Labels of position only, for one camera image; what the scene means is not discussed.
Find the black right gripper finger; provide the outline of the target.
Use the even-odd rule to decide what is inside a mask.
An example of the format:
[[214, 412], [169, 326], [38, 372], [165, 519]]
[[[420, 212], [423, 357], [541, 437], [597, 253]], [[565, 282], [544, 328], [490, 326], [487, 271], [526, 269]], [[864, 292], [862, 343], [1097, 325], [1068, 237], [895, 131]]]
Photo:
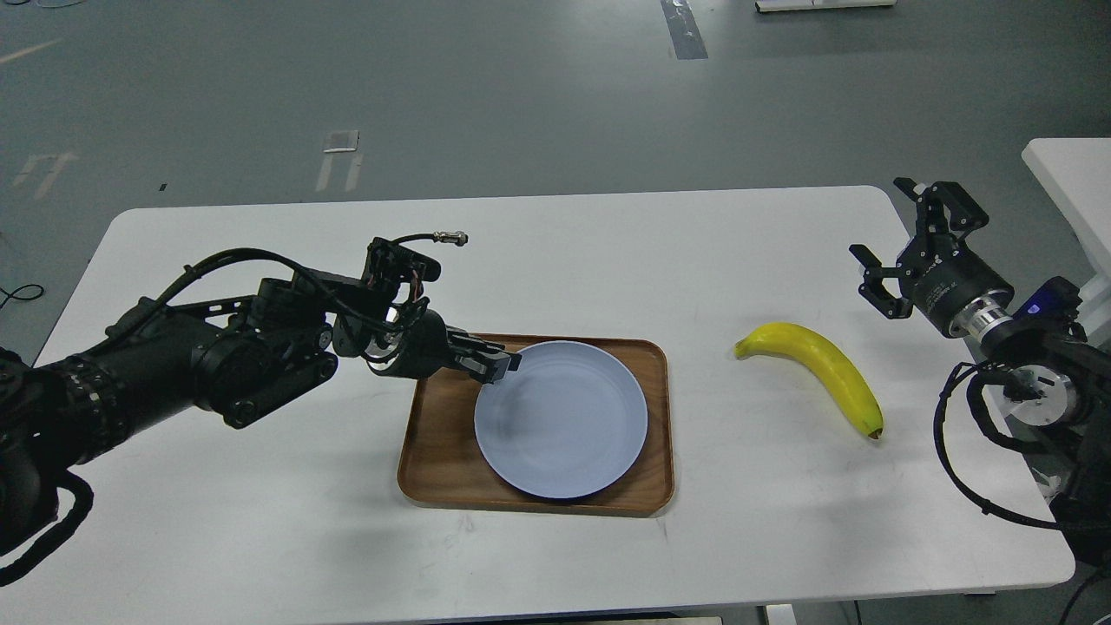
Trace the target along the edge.
[[909, 177], [894, 178], [893, 185], [914, 203], [914, 231], [905, 253], [940, 253], [942, 249], [970, 249], [967, 236], [989, 224], [983, 206], [954, 181], [920, 183]]
[[895, 298], [884, 285], [885, 280], [904, 278], [904, 270], [882, 265], [872, 250], [865, 245], [852, 244], [848, 249], [862, 269], [862, 282], [858, 286], [858, 293], [885, 317], [910, 317], [913, 309], [911, 300], [902, 296]]

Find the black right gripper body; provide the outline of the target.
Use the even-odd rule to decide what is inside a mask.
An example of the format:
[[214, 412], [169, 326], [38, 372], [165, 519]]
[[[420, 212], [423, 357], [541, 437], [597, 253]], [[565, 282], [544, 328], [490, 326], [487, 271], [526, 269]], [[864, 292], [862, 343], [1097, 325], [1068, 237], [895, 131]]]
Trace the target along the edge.
[[959, 316], [972, 301], [991, 298], [1005, 308], [1015, 288], [952, 234], [918, 234], [900, 256], [902, 298], [945, 337], [968, 335]]

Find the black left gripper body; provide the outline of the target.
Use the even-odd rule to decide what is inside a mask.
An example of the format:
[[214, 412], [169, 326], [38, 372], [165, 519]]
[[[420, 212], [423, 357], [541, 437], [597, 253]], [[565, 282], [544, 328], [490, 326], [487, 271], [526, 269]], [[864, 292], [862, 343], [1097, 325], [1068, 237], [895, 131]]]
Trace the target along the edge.
[[401, 337], [391, 357], [369, 361], [370, 371], [388, 379], [429, 379], [440, 369], [467, 372], [466, 355], [456, 345], [456, 337], [466, 333], [446, 324], [440, 313], [427, 310]]

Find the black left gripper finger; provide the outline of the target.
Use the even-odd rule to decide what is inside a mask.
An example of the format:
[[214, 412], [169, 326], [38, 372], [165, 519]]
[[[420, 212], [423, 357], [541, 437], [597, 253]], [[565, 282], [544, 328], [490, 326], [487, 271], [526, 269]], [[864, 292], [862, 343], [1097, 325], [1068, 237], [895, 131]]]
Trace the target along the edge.
[[477, 383], [488, 385], [513, 371], [513, 359], [461, 359], [460, 367]]
[[458, 371], [461, 371], [461, 359], [513, 359], [513, 372], [523, 360], [520, 353], [508, 351], [506, 345], [492, 343], [468, 332], [451, 333], [451, 351]]

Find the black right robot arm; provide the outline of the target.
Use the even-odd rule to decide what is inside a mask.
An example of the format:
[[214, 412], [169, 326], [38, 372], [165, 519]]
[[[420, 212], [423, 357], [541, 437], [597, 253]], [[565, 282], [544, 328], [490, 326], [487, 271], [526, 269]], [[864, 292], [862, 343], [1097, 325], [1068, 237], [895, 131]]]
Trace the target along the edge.
[[[914, 233], [893, 266], [854, 244], [864, 281], [858, 293], [881, 315], [920, 312], [944, 337], [969, 337], [980, 363], [955, 365], [933, 416], [934, 450], [955, 488], [984, 515], [1063, 534], [1080, 561], [1108, 569], [1108, 354], [1079, 323], [1079, 288], [1051, 278], [1009, 310], [1015, 289], [977, 256], [967, 236], [989, 216], [954, 181], [894, 187], [915, 206]], [[1024, 456], [1055, 456], [1067, 475], [1048, 521], [975, 493], [955, 473], [944, 442], [949, 401], [962, 389], [984, 438]]]

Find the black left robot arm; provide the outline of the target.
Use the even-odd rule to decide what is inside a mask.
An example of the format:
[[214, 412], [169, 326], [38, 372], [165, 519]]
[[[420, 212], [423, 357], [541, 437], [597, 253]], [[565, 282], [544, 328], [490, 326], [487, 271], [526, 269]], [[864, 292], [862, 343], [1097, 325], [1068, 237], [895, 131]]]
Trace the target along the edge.
[[440, 278], [412, 242], [463, 246], [461, 231], [374, 238], [357, 278], [240, 246], [186, 266], [141, 298], [99, 344], [48, 365], [3, 351], [3, 585], [76, 534], [94, 491], [72, 471], [186, 409], [242, 430], [334, 376], [341, 359], [376, 375], [448, 369], [493, 384], [520, 356], [444, 323], [424, 286]]

